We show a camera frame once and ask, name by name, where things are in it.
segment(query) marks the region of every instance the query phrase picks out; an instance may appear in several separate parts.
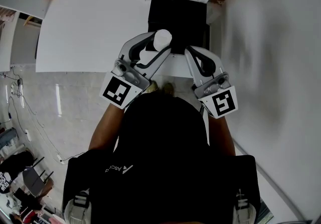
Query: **power outlet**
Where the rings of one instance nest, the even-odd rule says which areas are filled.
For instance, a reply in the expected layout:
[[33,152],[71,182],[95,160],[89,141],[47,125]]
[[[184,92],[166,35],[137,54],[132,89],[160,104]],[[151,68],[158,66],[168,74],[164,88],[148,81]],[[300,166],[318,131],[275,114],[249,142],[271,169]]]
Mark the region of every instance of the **power outlet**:
[[25,132],[26,132],[26,136],[27,136],[28,141],[31,142],[32,139],[30,137],[29,131],[25,130]]
[[58,159],[59,159],[60,163],[61,163],[62,165],[65,165],[65,162],[62,160],[62,158],[60,157],[60,155],[59,155],[59,154],[57,154],[57,157],[58,157]]

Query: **white table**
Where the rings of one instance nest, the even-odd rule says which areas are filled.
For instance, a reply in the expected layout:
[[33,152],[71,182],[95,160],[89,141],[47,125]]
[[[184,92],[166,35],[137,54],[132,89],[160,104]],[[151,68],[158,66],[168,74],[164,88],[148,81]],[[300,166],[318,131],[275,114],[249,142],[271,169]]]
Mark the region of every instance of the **white table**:
[[[42,23],[36,71],[106,72],[122,45],[148,30],[144,0],[52,0]],[[141,53],[148,62],[153,52]],[[170,55],[157,74],[191,77],[183,55]]]

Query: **chair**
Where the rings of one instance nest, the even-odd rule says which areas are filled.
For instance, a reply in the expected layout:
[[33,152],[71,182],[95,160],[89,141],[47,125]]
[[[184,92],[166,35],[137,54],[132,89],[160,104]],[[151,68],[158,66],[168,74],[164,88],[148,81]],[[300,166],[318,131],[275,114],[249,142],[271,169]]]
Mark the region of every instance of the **chair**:
[[34,167],[37,166],[38,163],[40,163],[44,158],[45,157],[42,157],[32,167],[27,167],[27,169],[22,173],[24,184],[34,197],[38,196],[41,193],[48,179],[54,173],[51,172],[44,181],[42,181],[41,176],[45,173],[45,171],[43,171],[40,175],[37,174]]

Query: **person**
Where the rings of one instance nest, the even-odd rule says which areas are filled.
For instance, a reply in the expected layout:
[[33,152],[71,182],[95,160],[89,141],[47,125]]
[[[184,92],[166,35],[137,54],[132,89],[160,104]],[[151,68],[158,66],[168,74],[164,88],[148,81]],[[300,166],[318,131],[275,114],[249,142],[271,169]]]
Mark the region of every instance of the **person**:
[[10,191],[11,183],[23,172],[27,166],[32,166],[34,156],[29,151],[11,155],[0,164],[0,193],[6,194]]
[[19,214],[9,214],[10,220],[13,224],[29,224],[37,220],[38,216],[42,214],[42,205],[40,204],[42,198],[46,196],[52,189],[54,182],[51,178],[45,184],[45,187],[41,191],[40,195],[34,197],[31,194],[26,194],[21,188],[19,188],[14,196],[21,201],[21,207]]
[[171,84],[155,90],[126,112],[108,106],[89,150],[69,160],[63,209],[89,189],[91,223],[232,223],[244,193],[258,211],[254,157],[235,156],[225,118],[209,116],[209,146],[201,114]]

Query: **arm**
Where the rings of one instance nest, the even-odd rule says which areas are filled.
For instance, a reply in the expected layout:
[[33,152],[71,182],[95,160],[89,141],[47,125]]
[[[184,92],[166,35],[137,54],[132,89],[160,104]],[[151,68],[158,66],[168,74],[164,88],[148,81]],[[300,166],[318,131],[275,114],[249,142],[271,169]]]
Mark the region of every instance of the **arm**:
[[22,219],[20,218],[20,216],[17,216],[16,219],[20,220],[21,223],[23,223],[23,222],[22,222]]
[[124,116],[124,109],[110,104],[92,135],[89,150],[113,150],[118,138],[118,131]]
[[235,156],[233,139],[225,117],[215,119],[209,115],[210,146],[222,156]]

